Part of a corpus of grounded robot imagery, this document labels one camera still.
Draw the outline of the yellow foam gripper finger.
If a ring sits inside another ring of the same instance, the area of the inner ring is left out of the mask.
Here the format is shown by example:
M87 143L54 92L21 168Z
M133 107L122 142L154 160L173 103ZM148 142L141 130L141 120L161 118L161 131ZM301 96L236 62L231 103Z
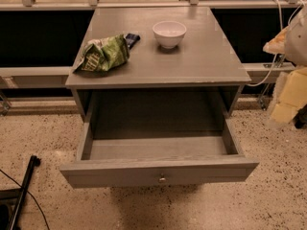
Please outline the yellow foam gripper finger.
M307 67L299 66L290 73L281 72L268 108L269 124L289 124L306 104Z

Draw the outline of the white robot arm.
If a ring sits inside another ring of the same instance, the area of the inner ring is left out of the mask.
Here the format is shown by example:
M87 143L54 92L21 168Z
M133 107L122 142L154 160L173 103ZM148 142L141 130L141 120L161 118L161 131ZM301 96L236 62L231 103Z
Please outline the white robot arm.
M307 8L303 7L275 38L263 47L269 54L282 54L296 65L291 73L281 73L269 108L270 120L288 124L307 104Z

